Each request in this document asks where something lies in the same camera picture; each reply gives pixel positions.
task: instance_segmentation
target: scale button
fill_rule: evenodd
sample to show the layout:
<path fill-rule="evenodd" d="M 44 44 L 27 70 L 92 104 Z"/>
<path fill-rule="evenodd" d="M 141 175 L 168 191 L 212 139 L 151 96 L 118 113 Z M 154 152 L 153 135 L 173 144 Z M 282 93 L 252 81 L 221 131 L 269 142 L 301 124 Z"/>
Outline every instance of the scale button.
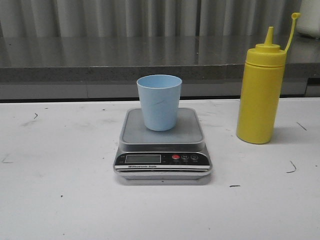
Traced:
<path fill-rule="evenodd" d="M 189 156 L 188 156 L 187 154 L 183 154 L 183 155 L 181 155 L 181 158 L 182 158 L 183 160 L 188 160 L 188 159 L 189 159 Z"/>
<path fill-rule="evenodd" d="M 179 156 L 178 154 L 173 154 L 173 155 L 172 155 L 172 158 L 175 159 L 175 160 L 177 160 L 177 159 L 180 159 L 180 156 Z"/>
<path fill-rule="evenodd" d="M 198 157 L 197 155 L 195 155 L 195 154 L 192 154 L 192 155 L 191 155 L 191 159 L 192 159 L 192 160 L 198 160 L 198 158 L 199 158 L 199 157 Z"/>

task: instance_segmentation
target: bottle cap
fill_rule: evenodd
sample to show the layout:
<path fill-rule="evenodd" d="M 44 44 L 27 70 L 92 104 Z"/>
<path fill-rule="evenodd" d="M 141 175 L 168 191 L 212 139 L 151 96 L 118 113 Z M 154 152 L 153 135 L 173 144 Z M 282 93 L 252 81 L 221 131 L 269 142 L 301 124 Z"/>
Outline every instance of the bottle cap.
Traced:
<path fill-rule="evenodd" d="M 287 51 L 290 47 L 294 34 L 296 19 L 300 17 L 299 12 L 291 15 L 292 26 L 291 33 L 285 50 L 280 49 L 280 45 L 273 44 L 274 27 L 270 26 L 265 37 L 264 43 L 255 45 L 255 48 L 248 50 L 246 55 L 246 63 L 261 67 L 280 67 L 286 64 Z"/>

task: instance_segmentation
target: gray countertop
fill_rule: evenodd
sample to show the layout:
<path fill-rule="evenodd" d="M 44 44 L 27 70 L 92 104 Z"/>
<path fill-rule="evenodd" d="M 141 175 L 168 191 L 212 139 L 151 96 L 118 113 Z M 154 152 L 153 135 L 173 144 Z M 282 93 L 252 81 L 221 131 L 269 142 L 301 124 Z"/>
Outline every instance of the gray countertop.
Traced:
<path fill-rule="evenodd" d="M 247 50 L 264 38 L 0 38 L 0 84 L 133 85 L 139 77 L 159 73 L 181 77 L 189 85 L 239 83 Z M 287 40 L 287 36 L 277 35 L 273 42 L 284 49 Z M 288 52 L 284 82 L 305 86 L 308 78 L 319 77 L 320 41 L 296 35 Z"/>

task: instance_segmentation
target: bottle nozzle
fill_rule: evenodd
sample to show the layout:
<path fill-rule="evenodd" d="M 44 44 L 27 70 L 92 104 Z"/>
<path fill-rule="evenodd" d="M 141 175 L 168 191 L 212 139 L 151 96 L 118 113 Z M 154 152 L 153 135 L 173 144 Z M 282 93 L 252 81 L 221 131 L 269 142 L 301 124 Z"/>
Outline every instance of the bottle nozzle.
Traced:
<path fill-rule="evenodd" d="M 292 18 L 291 32 L 290 32 L 290 37 L 289 37 L 288 43 L 287 43 L 287 45 L 285 47 L 285 50 L 284 50 L 285 52 L 287 52 L 289 47 L 290 47 L 292 38 L 293 38 L 294 33 L 295 33 L 296 19 L 300 18 L 300 16 L 301 16 L 300 12 L 294 12 L 291 15 L 291 18 Z"/>
<path fill-rule="evenodd" d="M 266 34 L 264 45 L 271 46 L 274 38 L 274 27 L 270 26 L 268 29 L 268 33 Z"/>

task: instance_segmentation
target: yellow squeeze bottle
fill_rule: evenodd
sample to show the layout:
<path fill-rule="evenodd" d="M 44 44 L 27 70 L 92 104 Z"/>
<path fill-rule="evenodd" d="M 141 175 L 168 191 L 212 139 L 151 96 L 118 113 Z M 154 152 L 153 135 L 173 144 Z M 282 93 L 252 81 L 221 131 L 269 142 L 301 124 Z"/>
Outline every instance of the yellow squeeze bottle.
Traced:
<path fill-rule="evenodd" d="M 252 144 L 271 140 L 290 47 L 299 12 L 291 15 L 291 33 L 285 50 L 273 44 L 274 27 L 270 26 L 265 42 L 248 50 L 244 65 L 240 109 L 236 135 Z"/>

